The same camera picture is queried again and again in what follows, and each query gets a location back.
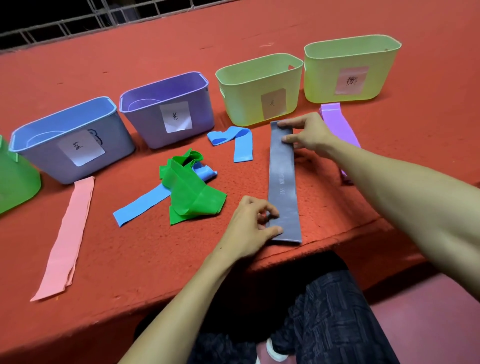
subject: gray resistance band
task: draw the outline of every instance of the gray resistance band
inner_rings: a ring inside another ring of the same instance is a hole
[[[293,146],[282,143],[282,136],[292,134],[292,129],[279,129],[276,121],[270,123],[270,176],[268,181],[268,201],[280,212],[280,217],[268,225],[283,228],[283,234],[274,237],[274,242],[301,243],[297,187],[295,185],[295,165]]]

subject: left hand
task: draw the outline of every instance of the left hand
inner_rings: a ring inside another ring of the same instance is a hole
[[[233,264],[241,258],[254,255],[267,240],[283,233],[279,226],[263,226],[267,211],[273,217],[279,215],[277,208],[268,201],[244,196],[214,253],[226,256]]]

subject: metal grid fence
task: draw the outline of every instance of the metal grid fence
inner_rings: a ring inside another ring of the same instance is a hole
[[[95,5],[94,0],[85,0],[85,1],[88,3],[88,6],[90,7],[90,10],[92,12],[91,14],[0,33],[0,41],[2,39],[6,39],[7,37],[13,37],[13,36],[16,36],[16,37],[21,36],[24,41],[24,43],[21,45],[15,45],[12,47],[6,47],[4,49],[0,49],[0,53],[14,51],[17,49],[24,49],[24,48],[32,47],[38,44],[50,43],[58,40],[72,38],[75,36],[94,33],[94,32],[110,29],[110,28],[125,25],[125,24],[145,22],[152,19],[162,18],[165,16],[174,15],[181,12],[189,12],[192,10],[214,6],[214,5],[235,1],[235,0],[219,0],[219,1],[208,3],[208,4],[204,4],[204,5],[195,5],[194,0],[190,0],[189,7],[186,7],[181,10],[177,10],[173,12],[165,12],[165,13],[160,12],[158,4],[166,0],[150,0],[145,2],[134,3],[131,5],[124,5],[124,6],[108,5],[107,0],[100,0],[102,4],[101,8],[98,8]],[[142,17],[138,10],[139,8],[145,7],[145,6],[150,6],[150,7],[153,6],[155,8],[156,14],[152,16]],[[91,30],[84,30],[84,31],[72,31],[71,30],[72,26],[70,26],[69,28],[69,24],[72,25],[77,21],[81,21],[85,19],[96,21],[97,22],[97,25],[95,25],[96,28]],[[34,31],[39,29],[52,30],[52,28],[56,28],[55,30],[58,32],[58,34],[49,39],[39,40],[38,37],[32,34]]]

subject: light green basket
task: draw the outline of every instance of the light green basket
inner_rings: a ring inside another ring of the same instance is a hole
[[[36,195],[40,173],[21,155],[8,151],[0,135],[0,214]]]
[[[401,46],[383,35],[306,45],[303,83],[307,100],[320,104],[377,96]]]
[[[220,68],[215,76],[232,123],[248,126],[295,110],[302,66],[301,59],[276,53]]]

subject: paper label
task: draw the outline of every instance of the paper label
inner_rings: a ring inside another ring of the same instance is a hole
[[[173,104],[160,105],[163,123],[167,133],[192,128],[192,118],[188,108],[188,101],[175,102]]]
[[[363,90],[368,66],[342,68],[336,81],[335,95],[358,95]]]
[[[57,145],[77,167],[105,153],[88,130],[66,135]]]
[[[287,91],[284,88],[263,94],[261,99],[265,120],[287,113]]]

